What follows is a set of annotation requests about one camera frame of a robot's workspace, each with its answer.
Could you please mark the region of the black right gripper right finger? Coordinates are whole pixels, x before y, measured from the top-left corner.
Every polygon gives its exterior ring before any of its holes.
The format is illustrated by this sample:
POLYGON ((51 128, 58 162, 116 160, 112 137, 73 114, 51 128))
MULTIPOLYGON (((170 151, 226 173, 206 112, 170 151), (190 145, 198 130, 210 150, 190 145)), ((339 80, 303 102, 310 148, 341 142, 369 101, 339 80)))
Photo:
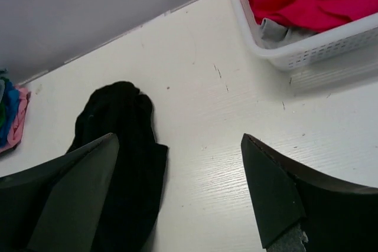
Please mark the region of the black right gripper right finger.
POLYGON ((377 189, 297 162, 245 134, 243 166, 266 251, 376 251, 377 189))

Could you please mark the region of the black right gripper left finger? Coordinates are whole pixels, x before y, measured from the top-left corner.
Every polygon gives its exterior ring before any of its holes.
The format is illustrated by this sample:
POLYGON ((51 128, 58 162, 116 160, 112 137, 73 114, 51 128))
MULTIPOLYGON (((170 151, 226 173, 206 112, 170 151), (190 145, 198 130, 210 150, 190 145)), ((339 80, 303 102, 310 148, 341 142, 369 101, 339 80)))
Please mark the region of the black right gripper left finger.
POLYGON ((1 251, 90 251, 118 149, 110 133, 1 177, 1 251))

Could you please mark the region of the black t-shirt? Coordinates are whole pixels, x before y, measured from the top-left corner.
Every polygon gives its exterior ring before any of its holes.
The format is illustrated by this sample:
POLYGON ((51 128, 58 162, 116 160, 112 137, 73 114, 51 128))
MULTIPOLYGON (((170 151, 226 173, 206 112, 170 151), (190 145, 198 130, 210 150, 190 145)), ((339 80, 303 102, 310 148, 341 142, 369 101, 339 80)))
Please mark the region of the black t-shirt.
POLYGON ((76 119, 69 151, 108 133, 119 141, 92 251, 140 251, 155 225, 168 147, 155 140, 152 113, 146 94, 119 81, 92 93, 76 119))

